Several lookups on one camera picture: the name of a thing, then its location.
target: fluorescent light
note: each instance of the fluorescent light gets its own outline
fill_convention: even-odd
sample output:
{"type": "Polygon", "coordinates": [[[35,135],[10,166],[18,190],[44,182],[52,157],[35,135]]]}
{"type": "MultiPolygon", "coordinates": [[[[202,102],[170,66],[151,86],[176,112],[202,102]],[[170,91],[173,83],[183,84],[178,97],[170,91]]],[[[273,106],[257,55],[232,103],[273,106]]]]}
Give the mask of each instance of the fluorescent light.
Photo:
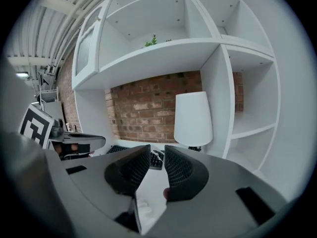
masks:
{"type": "Polygon", "coordinates": [[[18,77],[28,77],[29,73],[28,72],[17,72],[16,75],[18,77]]]}

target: white lamp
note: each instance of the white lamp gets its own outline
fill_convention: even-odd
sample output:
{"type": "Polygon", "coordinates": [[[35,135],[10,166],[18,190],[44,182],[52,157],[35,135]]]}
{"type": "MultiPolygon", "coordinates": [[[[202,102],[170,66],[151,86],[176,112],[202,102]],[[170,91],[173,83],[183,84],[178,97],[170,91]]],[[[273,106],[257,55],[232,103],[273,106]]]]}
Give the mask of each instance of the white lamp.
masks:
{"type": "Polygon", "coordinates": [[[206,92],[176,95],[175,140],[193,147],[212,141],[212,123],[206,92]]]}

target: black slot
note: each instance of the black slot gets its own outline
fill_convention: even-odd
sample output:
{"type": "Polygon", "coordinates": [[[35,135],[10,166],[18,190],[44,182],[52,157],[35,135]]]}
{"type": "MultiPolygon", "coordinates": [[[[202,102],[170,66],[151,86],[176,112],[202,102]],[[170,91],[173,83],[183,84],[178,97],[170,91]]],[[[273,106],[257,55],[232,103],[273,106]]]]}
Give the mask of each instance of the black slot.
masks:
{"type": "Polygon", "coordinates": [[[80,172],[80,171],[83,171],[87,169],[85,166],[76,166],[76,167],[73,167],[73,168],[69,168],[69,169],[66,169],[66,172],[71,175],[71,174],[74,174],[74,173],[77,173],[77,172],[80,172]]]}
{"type": "Polygon", "coordinates": [[[274,212],[250,187],[237,189],[236,193],[259,225],[274,216],[274,212]]]}

